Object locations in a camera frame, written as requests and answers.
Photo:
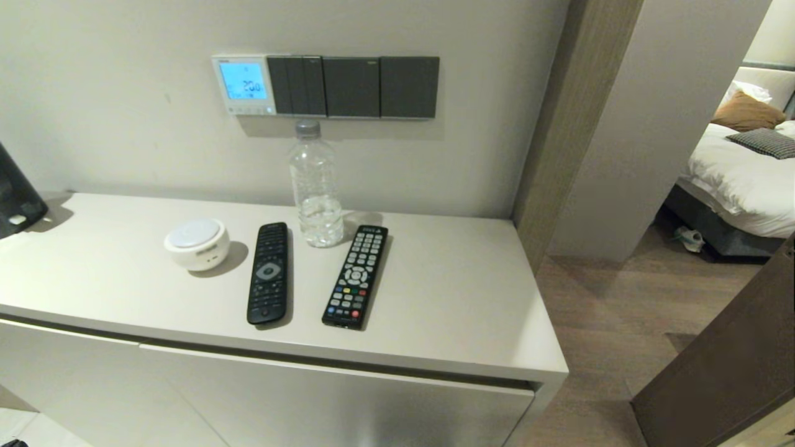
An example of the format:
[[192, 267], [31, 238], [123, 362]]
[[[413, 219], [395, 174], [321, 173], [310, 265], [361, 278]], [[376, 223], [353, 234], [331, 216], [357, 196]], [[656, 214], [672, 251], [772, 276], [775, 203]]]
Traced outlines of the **grey upholstered headboard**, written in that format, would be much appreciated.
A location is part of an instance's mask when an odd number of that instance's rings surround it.
[[795, 119], [795, 67], [743, 62], [734, 80], [766, 89], [771, 97], [769, 105], [783, 111], [788, 120]]

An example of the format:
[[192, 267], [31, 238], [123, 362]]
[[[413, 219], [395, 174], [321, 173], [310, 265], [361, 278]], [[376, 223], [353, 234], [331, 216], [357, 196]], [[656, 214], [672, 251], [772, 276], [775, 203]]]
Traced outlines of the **white thermostat with blue screen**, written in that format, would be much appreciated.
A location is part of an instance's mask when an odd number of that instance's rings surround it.
[[232, 116], [275, 116], [275, 93], [264, 54], [214, 55], [211, 63]]

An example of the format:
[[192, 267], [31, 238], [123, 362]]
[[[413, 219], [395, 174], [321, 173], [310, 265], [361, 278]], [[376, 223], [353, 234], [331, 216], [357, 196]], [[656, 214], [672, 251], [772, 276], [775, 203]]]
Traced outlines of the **black slanted stand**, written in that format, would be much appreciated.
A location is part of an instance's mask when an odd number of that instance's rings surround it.
[[48, 205], [0, 143], [0, 240], [42, 220]]

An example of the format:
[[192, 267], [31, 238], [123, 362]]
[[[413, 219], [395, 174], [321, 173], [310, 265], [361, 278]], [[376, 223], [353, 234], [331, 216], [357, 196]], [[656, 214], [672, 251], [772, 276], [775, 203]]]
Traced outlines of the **brown pillow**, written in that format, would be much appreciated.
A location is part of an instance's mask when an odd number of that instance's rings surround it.
[[764, 104], [743, 91], [733, 93], [725, 104], [719, 106], [711, 120], [711, 124], [738, 132], [756, 129], [775, 129], [786, 121], [786, 114], [769, 104]]

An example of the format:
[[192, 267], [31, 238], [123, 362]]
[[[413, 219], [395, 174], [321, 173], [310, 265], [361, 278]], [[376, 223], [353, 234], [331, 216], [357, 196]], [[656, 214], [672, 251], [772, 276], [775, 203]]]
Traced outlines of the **checkered pillow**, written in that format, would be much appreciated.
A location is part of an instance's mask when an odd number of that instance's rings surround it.
[[755, 129], [728, 135], [733, 143], [778, 160], [795, 158], [795, 139], [773, 129]]

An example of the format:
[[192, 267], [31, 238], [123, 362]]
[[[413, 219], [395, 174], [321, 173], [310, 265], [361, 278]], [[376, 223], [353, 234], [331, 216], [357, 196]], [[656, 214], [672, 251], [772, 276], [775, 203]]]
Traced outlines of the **plain black remote control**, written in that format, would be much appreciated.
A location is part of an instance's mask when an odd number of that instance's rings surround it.
[[258, 230], [248, 292], [246, 318], [250, 325], [278, 322], [289, 300], [289, 227], [270, 223]]

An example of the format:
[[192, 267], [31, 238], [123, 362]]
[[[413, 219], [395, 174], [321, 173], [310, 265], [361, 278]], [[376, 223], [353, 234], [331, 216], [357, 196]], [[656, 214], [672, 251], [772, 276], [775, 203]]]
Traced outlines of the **white round device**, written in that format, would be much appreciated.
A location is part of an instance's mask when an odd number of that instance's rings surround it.
[[168, 232], [163, 246], [171, 260], [187, 271], [210, 271], [229, 255], [230, 235], [216, 219], [190, 220]]

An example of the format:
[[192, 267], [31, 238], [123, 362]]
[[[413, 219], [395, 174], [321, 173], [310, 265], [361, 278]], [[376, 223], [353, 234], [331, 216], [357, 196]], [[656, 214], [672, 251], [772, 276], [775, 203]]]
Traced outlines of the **pale slipper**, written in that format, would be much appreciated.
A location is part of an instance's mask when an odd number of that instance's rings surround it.
[[701, 232], [679, 226], [674, 230], [674, 240], [679, 241], [690, 253], [701, 253], [706, 244]]

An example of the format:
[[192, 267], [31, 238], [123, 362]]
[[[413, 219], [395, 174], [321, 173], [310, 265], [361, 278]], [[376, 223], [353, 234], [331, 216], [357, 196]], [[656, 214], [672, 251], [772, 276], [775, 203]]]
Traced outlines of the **grey three-rocker switch plate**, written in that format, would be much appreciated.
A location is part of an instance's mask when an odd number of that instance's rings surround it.
[[327, 117], [322, 57], [267, 55], [266, 64], [276, 114]]

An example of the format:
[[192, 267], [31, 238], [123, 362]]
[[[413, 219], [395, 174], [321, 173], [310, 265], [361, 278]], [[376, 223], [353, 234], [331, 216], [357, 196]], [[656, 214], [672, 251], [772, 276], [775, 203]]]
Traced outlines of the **white sideboard cabinet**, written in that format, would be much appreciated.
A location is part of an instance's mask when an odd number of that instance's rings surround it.
[[[0, 319], [205, 353], [528, 388], [531, 407], [502, 447], [524, 447], [568, 366], [513, 224], [352, 212], [389, 230], [363, 329], [324, 325], [350, 242], [301, 240], [292, 207], [62, 194], [52, 218], [0, 240]], [[216, 219], [228, 257], [187, 271], [165, 251], [172, 229]], [[261, 226], [289, 230], [286, 316], [246, 311]]]

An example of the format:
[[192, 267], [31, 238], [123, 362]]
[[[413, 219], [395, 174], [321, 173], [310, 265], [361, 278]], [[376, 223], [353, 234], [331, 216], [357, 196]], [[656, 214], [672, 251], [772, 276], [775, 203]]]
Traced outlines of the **dark brown wooden door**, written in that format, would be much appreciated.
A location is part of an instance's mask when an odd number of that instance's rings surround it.
[[795, 399], [795, 233], [631, 400], [647, 447], [718, 447]]

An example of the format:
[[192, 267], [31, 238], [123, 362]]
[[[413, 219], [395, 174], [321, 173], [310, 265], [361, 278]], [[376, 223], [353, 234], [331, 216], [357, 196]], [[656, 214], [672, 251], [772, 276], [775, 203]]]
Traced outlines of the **grey single switch plate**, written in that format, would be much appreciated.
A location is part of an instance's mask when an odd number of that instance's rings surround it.
[[379, 59], [383, 119], [431, 120], [437, 112], [440, 58], [384, 56]]
[[380, 119], [380, 59], [323, 57], [327, 116]]

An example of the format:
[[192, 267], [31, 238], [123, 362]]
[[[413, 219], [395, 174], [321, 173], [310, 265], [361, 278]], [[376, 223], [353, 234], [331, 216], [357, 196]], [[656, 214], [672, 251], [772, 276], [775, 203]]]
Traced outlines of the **wood grain door frame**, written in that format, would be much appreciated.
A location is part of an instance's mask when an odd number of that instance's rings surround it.
[[512, 220], [537, 272], [618, 76], [644, 0], [570, 0]]

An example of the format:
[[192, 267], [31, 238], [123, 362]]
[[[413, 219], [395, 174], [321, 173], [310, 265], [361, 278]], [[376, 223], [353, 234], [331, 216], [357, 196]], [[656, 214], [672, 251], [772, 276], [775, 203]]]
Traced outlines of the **bed with white duvet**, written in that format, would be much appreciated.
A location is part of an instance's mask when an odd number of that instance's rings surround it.
[[719, 258], [769, 258], [795, 232], [795, 158], [759, 155], [708, 124], [663, 202]]

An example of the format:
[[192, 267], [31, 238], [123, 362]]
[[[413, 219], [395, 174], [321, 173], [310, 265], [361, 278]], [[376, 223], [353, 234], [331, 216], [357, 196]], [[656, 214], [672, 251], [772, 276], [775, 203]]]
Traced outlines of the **wide white cabinet door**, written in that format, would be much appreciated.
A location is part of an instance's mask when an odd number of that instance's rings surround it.
[[141, 350], [230, 447], [502, 447], [535, 399], [526, 387]]

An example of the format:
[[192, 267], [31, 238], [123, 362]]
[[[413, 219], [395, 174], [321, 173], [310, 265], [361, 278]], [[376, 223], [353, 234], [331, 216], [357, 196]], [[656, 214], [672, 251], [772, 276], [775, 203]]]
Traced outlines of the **black remote with coloured buttons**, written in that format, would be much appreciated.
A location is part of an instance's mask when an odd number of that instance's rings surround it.
[[357, 228], [323, 311], [324, 325], [363, 328], [388, 235], [386, 227], [361, 225]]

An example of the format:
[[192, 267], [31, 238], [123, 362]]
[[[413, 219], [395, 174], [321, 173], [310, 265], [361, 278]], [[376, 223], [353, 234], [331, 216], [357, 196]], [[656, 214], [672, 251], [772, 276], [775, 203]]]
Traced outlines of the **clear plastic water bottle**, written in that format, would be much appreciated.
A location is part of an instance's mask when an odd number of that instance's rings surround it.
[[310, 246], [335, 246], [344, 233], [335, 150], [316, 120], [297, 121], [295, 133], [289, 169], [302, 237]]

